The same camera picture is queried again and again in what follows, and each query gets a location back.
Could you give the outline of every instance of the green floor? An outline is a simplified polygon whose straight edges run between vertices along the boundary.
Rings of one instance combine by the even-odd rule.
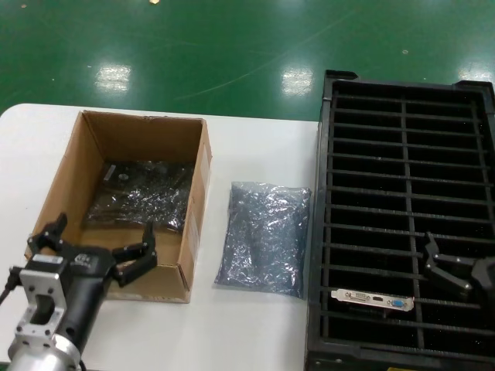
[[[0,0],[0,112],[32,102],[316,120],[329,68],[492,79],[494,16],[493,0]]]

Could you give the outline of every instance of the slotted tray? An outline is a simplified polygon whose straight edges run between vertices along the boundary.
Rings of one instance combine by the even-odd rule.
[[[493,369],[495,329],[475,299],[423,276],[442,254],[495,255],[493,88],[378,83],[327,71],[319,126],[306,367]],[[412,296],[386,318],[337,288]]]

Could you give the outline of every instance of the black cable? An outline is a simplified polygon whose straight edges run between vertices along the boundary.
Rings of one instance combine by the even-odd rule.
[[[0,295],[0,305],[2,305],[3,301],[9,296],[10,291],[21,285],[21,278],[19,276],[21,271],[21,267],[12,267],[10,269],[9,278],[5,284],[5,290]]]

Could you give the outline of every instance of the cardboard box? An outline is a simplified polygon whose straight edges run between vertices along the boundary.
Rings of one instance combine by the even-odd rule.
[[[33,234],[64,212],[68,224],[62,237],[70,243],[112,249],[141,241],[140,227],[84,226],[106,161],[196,162],[182,235],[156,228],[158,267],[125,288],[112,283],[108,293],[109,298],[189,302],[210,177],[207,123],[80,112]]]

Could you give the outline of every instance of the white table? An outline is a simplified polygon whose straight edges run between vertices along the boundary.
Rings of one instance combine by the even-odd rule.
[[[232,181],[314,186],[317,123],[20,104],[0,117],[0,284],[22,253],[83,109],[203,117],[213,161],[191,303],[106,301],[83,354],[89,369],[302,371],[306,302],[213,285]],[[0,362],[26,308],[22,289],[0,307]]]

